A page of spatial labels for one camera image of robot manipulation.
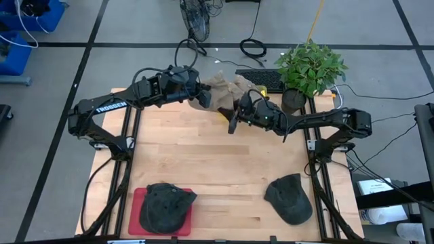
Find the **red tray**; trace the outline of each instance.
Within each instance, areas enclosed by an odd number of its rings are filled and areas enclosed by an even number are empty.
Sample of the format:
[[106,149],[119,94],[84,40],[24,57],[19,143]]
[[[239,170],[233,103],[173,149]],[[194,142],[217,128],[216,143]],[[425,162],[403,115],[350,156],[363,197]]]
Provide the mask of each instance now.
[[[187,192],[192,192],[191,189],[185,188],[183,189]],[[137,188],[134,190],[134,196],[133,196],[133,204],[131,207],[131,216],[130,216],[130,224],[128,224],[128,234],[130,235],[159,235],[159,236],[178,236],[178,237],[185,237],[188,236],[191,232],[191,212],[192,207],[190,206],[189,210],[187,211],[187,216],[185,218],[184,225],[179,229],[177,232],[172,234],[155,234],[146,231],[143,229],[143,227],[140,225],[139,218],[140,218],[140,210],[142,209],[142,204],[145,198],[145,195],[147,193],[146,188]]]

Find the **yellow cable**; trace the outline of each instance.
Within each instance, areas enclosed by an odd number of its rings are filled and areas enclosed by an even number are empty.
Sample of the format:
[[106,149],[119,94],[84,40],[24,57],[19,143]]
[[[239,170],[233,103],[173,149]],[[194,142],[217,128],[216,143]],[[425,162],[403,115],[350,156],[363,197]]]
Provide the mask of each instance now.
[[321,13],[321,10],[323,9],[323,5],[324,5],[324,0],[321,0],[321,3],[319,4],[319,8],[317,11],[317,15],[315,16],[315,20],[313,21],[313,24],[311,27],[311,31],[309,31],[309,35],[307,36],[306,43],[309,43],[309,40],[311,39],[313,29],[315,28],[315,25],[317,24],[317,20],[318,20],[319,14]]

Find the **black keyboard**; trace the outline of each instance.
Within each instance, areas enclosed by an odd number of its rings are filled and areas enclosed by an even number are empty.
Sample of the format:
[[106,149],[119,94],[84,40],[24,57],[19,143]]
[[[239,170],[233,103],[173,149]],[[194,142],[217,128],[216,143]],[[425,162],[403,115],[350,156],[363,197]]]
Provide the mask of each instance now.
[[239,69],[235,71],[236,75],[241,75],[255,85],[263,85],[270,94],[280,94],[283,91],[283,84],[280,81],[280,74],[277,69]]

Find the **wooden tabletop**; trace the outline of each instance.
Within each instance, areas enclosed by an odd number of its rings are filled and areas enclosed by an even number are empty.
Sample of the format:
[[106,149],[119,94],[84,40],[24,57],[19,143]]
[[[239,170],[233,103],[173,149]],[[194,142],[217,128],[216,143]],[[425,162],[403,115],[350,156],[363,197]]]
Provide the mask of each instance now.
[[[271,100],[280,104],[280,95],[271,95]],[[316,97],[315,105],[317,111],[334,108],[330,91]],[[124,109],[105,114],[103,128],[119,135],[124,114]],[[134,123],[134,113],[132,115],[130,133]],[[180,239],[266,241],[271,235],[279,241],[321,239],[311,179],[303,172],[308,162],[303,131],[290,134],[283,144],[282,137],[273,132],[246,124],[238,124],[233,135],[227,134],[227,130],[228,122],[222,115],[194,110],[187,103],[166,104],[161,108],[152,106],[142,111],[121,238],[169,238],[132,236],[127,231],[134,190],[167,182],[180,188],[191,188],[198,194],[193,203],[191,234]],[[321,128],[323,138],[335,131],[332,127]],[[92,172],[109,157],[109,150],[96,151]],[[342,152],[335,152],[333,160],[347,164]],[[106,205],[113,166],[114,163],[102,169],[89,188],[86,228]],[[353,230],[363,236],[348,169],[329,164],[328,171],[335,206]],[[270,182],[295,173],[301,175],[313,214],[305,223],[291,226],[277,215],[263,196]],[[332,237],[329,213],[323,212],[328,236]],[[117,206],[112,212],[111,232],[116,216]]]

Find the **blue bin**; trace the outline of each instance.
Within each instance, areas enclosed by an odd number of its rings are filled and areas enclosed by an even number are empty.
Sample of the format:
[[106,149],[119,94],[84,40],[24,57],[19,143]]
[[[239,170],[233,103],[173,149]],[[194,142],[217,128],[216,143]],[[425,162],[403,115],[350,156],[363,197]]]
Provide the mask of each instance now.
[[[20,36],[20,33],[10,31],[0,33],[5,39],[28,45],[28,43]],[[7,43],[5,40],[0,39],[2,43]],[[32,49],[30,47],[20,47],[10,44],[9,53],[3,62],[0,62],[0,75],[22,75],[26,67],[28,57]]]
[[[36,17],[28,17],[21,13],[22,22],[28,31],[43,31],[42,28],[44,28],[46,31],[52,32],[56,29],[65,8],[59,0],[41,1],[48,2],[50,11],[39,16],[37,21]],[[16,0],[2,0],[0,3],[0,22],[3,22],[11,31],[23,31],[24,28],[16,13],[15,2]]]

